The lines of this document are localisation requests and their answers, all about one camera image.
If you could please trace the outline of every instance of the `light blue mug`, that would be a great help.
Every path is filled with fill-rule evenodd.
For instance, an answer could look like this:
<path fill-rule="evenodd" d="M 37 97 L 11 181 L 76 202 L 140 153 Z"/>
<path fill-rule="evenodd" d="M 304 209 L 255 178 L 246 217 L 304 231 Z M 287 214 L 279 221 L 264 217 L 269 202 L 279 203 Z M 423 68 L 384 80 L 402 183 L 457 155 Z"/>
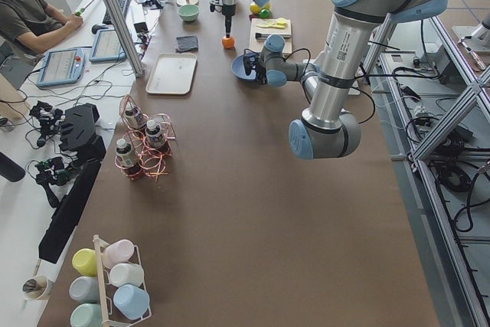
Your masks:
<path fill-rule="evenodd" d="M 127 283 L 114 293 L 114 305 L 127 319 L 139 319 L 150 307 L 150 296 L 145 290 Z"/>
<path fill-rule="evenodd" d="M 96 277 L 80 276 L 70 285 L 71 299 L 79 302 L 99 302 L 99 282 Z"/>
<path fill-rule="evenodd" d="M 71 327 L 100 327 L 102 325 L 102 309 L 100 304 L 84 303 L 79 305 L 70 317 Z"/>

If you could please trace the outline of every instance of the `computer mouse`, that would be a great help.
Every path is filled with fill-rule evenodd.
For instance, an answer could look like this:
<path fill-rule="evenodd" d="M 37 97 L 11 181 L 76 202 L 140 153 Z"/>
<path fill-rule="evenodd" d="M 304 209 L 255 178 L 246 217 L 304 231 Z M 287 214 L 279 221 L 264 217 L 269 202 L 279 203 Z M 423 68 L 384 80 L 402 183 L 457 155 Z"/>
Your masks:
<path fill-rule="evenodd" d="M 106 30 L 107 28 L 109 28 L 108 25 L 105 25 L 104 23 L 99 23 L 92 26 L 92 33 L 96 34 L 98 30 Z"/>

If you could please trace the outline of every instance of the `paper cup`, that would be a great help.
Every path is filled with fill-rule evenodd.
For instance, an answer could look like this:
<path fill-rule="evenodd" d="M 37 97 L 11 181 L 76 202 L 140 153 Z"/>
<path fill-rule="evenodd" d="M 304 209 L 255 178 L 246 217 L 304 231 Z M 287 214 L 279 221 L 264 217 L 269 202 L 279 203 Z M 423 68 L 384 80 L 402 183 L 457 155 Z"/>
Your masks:
<path fill-rule="evenodd" d="M 51 295 L 54 287 L 54 281 L 49 280 L 46 276 L 37 275 L 32 277 L 36 280 L 36 283 L 41 287 L 38 291 L 31 291 L 24 293 L 24 299 L 26 300 L 46 300 Z"/>

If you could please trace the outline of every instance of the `man's arm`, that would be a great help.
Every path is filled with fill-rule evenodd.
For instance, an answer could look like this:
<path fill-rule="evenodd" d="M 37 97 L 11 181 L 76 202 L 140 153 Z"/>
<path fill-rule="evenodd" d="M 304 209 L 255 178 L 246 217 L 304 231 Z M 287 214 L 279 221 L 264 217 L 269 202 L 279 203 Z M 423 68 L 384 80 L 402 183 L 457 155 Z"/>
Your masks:
<path fill-rule="evenodd" d="M 57 30 L 36 36 L 33 32 L 26 32 L 17 37 L 23 45 L 36 54 L 43 54 L 67 38 L 83 23 L 83 18 L 70 15 L 65 25 Z"/>
<path fill-rule="evenodd" d="M 48 4 L 44 11 L 46 12 L 47 15 L 56 19 L 62 25 L 65 25 L 68 22 L 68 17 L 63 13 L 61 13 L 57 8 L 55 8 L 51 4 Z"/>

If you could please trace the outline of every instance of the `white tray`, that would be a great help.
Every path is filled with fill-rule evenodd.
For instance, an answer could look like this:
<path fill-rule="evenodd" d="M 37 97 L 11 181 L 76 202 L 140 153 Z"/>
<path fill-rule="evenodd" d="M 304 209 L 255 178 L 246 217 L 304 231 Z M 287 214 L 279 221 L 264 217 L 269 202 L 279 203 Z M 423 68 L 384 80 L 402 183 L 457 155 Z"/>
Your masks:
<path fill-rule="evenodd" d="M 160 54 L 146 84 L 153 94 L 185 95 L 191 90 L 198 57 L 191 53 Z"/>

